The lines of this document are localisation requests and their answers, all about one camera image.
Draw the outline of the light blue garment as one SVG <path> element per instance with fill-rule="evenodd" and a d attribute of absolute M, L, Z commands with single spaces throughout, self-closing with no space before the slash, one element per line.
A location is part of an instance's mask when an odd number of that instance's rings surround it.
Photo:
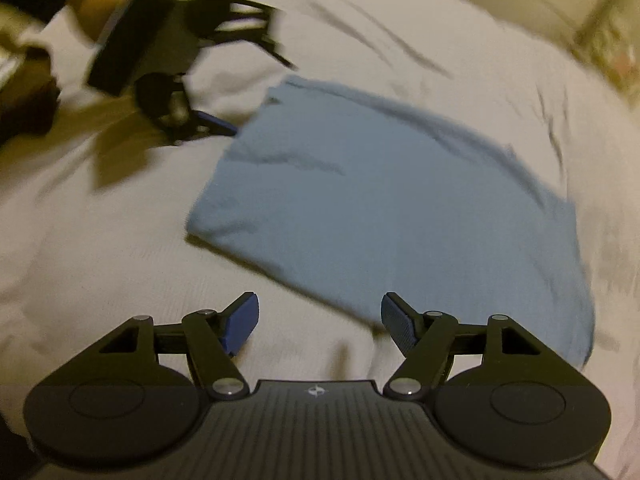
<path fill-rule="evenodd" d="M 484 136 L 382 96 L 299 77 L 271 88 L 186 229 L 372 323 L 397 292 L 463 323 L 509 315 L 570 364 L 590 357 L 573 204 Z"/>

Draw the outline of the white bed sheet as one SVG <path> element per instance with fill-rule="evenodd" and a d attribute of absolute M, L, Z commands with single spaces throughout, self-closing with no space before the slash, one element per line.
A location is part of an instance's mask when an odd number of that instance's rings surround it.
<path fill-rule="evenodd" d="M 578 215 L 596 303 L 585 374 L 613 423 L 598 458 L 639 474 L 639 127 L 615 92 L 554 44 L 464 0 L 258 0 L 299 76 L 430 110 L 514 151 Z M 60 14 L 52 52 L 62 104 L 43 138 L 1 151 L 1 411 L 22 431 L 27 391 L 135 314 L 176 322 L 241 292 L 260 321 L 247 378 L 385 380 L 390 337 L 191 243 L 186 216 L 227 147 L 166 145 L 128 99 L 84 87 L 91 50 Z"/>

